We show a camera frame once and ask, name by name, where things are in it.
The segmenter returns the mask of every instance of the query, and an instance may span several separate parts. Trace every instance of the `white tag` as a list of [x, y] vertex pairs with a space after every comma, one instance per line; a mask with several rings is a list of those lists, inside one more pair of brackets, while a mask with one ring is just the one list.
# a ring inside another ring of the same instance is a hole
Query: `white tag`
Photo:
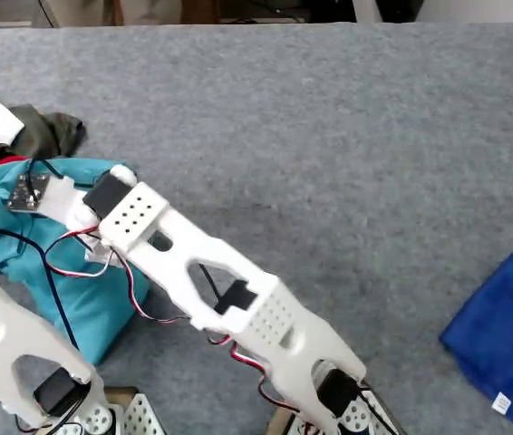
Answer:
[[492, 403], [492, 409], [496, 412], [501, 413], [502, 415], [506, 415], [511, 403], [512, 402], [507, 396], [499, 392], [498, 396], [496, 396], [496, 399]]

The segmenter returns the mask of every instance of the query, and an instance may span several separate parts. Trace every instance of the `olive green cloth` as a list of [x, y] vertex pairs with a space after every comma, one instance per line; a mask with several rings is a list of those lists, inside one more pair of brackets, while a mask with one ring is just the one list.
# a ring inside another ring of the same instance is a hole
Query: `olive green cloth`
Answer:
[[24, 124], [11, 144], [14, 154], [38, 159], [71, 156], [85, 137], [83, 122], [65, 113], [41, 114], [31, 104], [10, 107]]

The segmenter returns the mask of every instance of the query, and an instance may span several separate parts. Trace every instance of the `blue cloth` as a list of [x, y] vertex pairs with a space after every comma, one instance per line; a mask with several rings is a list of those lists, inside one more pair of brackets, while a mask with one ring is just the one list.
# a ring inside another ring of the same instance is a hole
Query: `blue cloth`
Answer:
[[[79, 183], [93, 183], [115, 164], [97, 159], [53, 159], [50, 162], [62, 174]], [[24, 173], [27, 165], [28, 161], [0, 165], [0, 228], [29, 237], [45, 249], [65, 232], [65, 228], [48, 218], [11, 213], [4, 204], [17, 176]], [[34, 172], [39, 171], [46, 171], [41, 163], [34, 165]], [[55, 266], [67, 270], [93, 273], [102, 267], [86, 263], [84, 252], [83, 246], [68, 239], [53, 249], [49, 258]], [[12, 237], [0, 236], [0, 272], [10, 281], [23, 282], [31, 292], [39, 313], [66, 336], [41, 258], [32, 247]], [[124, 270], [110, 267], [102, 276], [89, 279], [55, 274], [53, 278], [82, 354], [91, 363], [97, 363], [133, 314]], [[150, 283], [137, 270], [134, 270], [134, 280], [136, 296], [141, 301]]]
[[492, 401], [499, 392], [512, 404], [513, 421], [513, 254], [460, 309], [440, 336], [464, 375]]

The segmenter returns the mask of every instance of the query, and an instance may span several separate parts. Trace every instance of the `teal cloth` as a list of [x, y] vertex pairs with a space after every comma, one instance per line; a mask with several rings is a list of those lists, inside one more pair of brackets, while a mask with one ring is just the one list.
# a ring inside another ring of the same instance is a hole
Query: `teal cloth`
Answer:
[[[50, 162], [78, 183], [93, 183], [116, 164], [99, 159], [52, 159]], [[12, 213], [5, 208], [17, 176], [24, 173], [27, 165], [28, 161], [0, 165], [0, 228], [29, 237], [45, 249], [65, 232], [65, 227], [49, 218]], [[40, 163], [34, 165], [34, 172], [43, 171], [46, 169]], [[93, 273], [102, 267], [85, 262], [84, 252], [85, 248], [77, 241], [68, 239], [50, 252], [49, 259], [55, 266], [67, 270]], [[0, 272], [10, 281], [24, 283], [39, 313], [67, 336], [41, 258], [32, 247], [13, 237], [0, 235]], [[133, 314], [125, 271], [110, 267], [96, 278], [70, 278], [56, 274], [53, 278], [83, 356], [91, 363], [97, 363]], [[136, 269], [134, 282], [137, 299], [142, 301], [150, 283]]]

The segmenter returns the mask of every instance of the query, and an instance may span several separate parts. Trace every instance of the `white robot bracket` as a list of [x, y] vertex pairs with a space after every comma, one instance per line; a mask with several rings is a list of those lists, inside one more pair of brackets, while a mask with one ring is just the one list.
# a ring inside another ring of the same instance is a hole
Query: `white robot bracket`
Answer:
[[[105, 179], [99, 182], [84, 202], [97, 208], [95, 197], [113, 196], [105, 185]], [[334, 433], [337, 418], [319, 401], [313, 371], [320, 362], [328, 362], [360, 381], [366, 372], [360, 359], [325, 320], [305, 309], [277, 276], [261, 270], [223, 240], [208, 236], [147, 184], [140, 182], [126, 190], [102, 216], [102, 243], [118, 250], [160, 285], [194, 327], [229, 334], [248, 349], [263, 363], [286, 401], [325, 433]], [[149, 243], [156, 232], [170, 240], [169, 249], [159, 251]], [[250, 293], [250, 304], [231, 304], [217, 312], [204, 302], [189, 276], [189, 266], [196, 263], [227, 270], [244, 283], [239, 291]]]
[[[59, 418], [47, 415], [14, 369], [15, 362], [25, 355], [58, 363], [77, 382], [89, 383], [90, 389], [74, 418], [93, 435], [109, 429], [111, 414], [103, 381], [93, 366], [52, 325], [16, 304], [0, 287], [0, 402], [7, 412], [18, 415], [31, 427], [55, 424]], [[89, 423], [94, 415], [100, 416], [97, 427]]]

